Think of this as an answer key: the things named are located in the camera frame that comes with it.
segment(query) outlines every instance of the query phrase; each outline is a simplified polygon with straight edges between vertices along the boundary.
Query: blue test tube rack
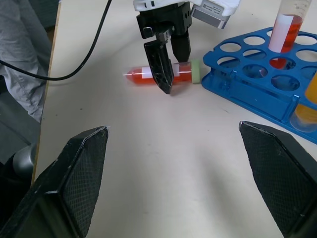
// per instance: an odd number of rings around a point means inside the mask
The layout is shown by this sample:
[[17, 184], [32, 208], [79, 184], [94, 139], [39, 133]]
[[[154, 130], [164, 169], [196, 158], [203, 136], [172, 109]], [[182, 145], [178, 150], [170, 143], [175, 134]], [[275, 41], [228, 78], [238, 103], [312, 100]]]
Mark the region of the blue test tube rack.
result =
[[[299, 51], [317, 52], [317, 43], [300, 45], [295, 43], [288, 53], [275, 53], [268, 49], [272, 27], [224, 40], [204, 56], [205, 65], [211, 68], [202, 79], [202, 86], [249, 111], [276, 123], [287, 130], [317, 144], [317, 131], [310, 133], [297, 130], [290, 123], [298, 104], [317, 110], [317, 105], [305, 97], [305, 91], [317, 71], [317, 62], [299, 59]], [[299, 36], [317, 35], [300, 32]], [[248, 37], [265, 40], [261, 45], [248, 45]], [[238, 44], [241, 49], [225, 52], [220, 47], [227, 43]], [[256, 53], [244, 56], [244, 53]], [[270, 60], [284, 58], [286, 66], [276, 69]]]

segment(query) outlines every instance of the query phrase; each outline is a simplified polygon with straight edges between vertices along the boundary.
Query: white table surface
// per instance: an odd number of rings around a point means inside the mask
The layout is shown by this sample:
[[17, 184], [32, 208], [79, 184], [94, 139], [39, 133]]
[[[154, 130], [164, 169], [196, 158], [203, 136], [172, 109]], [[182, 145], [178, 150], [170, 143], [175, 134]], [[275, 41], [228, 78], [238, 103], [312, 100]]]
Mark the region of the white table surface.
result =
[[[86, 55], [106, 0], [63, 0], [51, 76]], [[224, 30], [193, 19], [191, 59], [222, 40], [272, 26], [279, 1], [242, 0]], [[317, 2], [302, 30], [314, 32]], [[282, 238], [253, 180], [238, 130], [241, 120], [281, 127], [201, 85], [131, 87], [129, 66], [146, 65], [132, 0], [114, 0], [97, 47], [72, 79], [50, 83], [38, 176], [69, 138], [110, 126], [100, 196], [87, 237]], [[316, 158], [317, 145], [294, 135]]]

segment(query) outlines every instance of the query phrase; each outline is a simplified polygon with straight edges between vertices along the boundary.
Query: person's leg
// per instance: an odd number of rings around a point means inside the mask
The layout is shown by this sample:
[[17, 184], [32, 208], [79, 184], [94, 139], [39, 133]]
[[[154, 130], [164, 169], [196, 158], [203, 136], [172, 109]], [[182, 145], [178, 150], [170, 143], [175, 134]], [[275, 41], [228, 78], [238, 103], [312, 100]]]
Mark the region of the person's leg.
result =
[[[19, 0], [0, 0], [0, 59], [28, 72], [47, 75], [21, 21]], [[40, 122], [45, 82], [8, 67], [5, 67], [4, 78], [9, 93]]]
[[32, 45], [38, 56], [41, 66], [46, 72], [49, 70], [52, 44], [44, 27], [41, 25], [29, 0], [19, 0], [21, 20], [29, 32]]

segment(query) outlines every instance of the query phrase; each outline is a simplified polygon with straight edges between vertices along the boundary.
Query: black cable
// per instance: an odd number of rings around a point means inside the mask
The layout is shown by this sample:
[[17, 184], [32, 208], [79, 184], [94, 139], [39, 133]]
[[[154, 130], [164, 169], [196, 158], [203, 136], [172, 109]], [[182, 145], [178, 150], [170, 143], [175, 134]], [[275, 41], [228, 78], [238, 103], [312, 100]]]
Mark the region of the black cable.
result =
[[96, 32], [96, 35], [95, 35], [95, 38], [94, 38], [94, 41], [86, 55], [86, 57], [84, 58], [84, 60], [82, 61], [82, 63], [77, 67], [77, 69], [75, 69], [72, 73], [70, 73], [69, 75], [66, 75], [66, 76], [63, 76], [63, 77], [57, 77], [57, 78], [51, 78], [51, 77], [46, 77], [46, 76], [41, 76], [41, 75], [37, 75], [37, 74], [33, 74], [33, 73], [30, 73], [30, 72], [27, 72], [25, 70], [22, 70], [18, 67], [15, 67], [7, 62], [4, 62], [2, 60], [0, 60], [0, 64], [4, 65], [4, 66], [7, 66], [9, 68], [12, 68], [20, 73], [24, 73], [28, 76], [31, 76], [31, 77], [35, 77], [35, 78], [39, 78], [39, 79], [42, 79], [42, 80], [46, 80], [46, 81], [61, 81], [61, 80], [64, 80], [64, 79], [68, 79], [72, 76], [74, 76], [75, 74], [77, 74], [81, 68], [85, 65], [85, 63], [87, 62], [87, 60], [89, 59], [90, 55], [92, 54], [95, 46], [96, 46], [96, 43], [97, 43], [97, 40], [98, 40], [98, 37], [100, 35], [100, 32], [101, 32], [101, 29], [103, 27], [103, 24], [104, 24], [104, 21], [105, 21], [105, 18], [107, 16], [107, 13], [108, 13], [108, 10], [109, 10], [109, 7], [110, 7], [110, 4], [111, 4], [112, 0], [108, 0], [107, 2], [107, 5], [106, 5], [106, 8], [105, 8], [105, 11], [103, 13], [103, 16], [101, 17], [101, 20], [100, 20], [100, 23], [99, 23], [99, 27], [98, 27], [98, 30]]

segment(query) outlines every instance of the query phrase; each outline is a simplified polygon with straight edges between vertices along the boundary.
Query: test tube cap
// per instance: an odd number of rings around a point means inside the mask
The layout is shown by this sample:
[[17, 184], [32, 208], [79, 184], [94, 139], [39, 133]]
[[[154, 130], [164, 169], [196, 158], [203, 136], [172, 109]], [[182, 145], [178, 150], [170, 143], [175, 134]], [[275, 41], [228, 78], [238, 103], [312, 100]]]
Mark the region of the test tube cap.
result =
[[199, 59], [193, 59], [191, 61], [192, 65], [192, 83], [200, 83], [200, 62]]

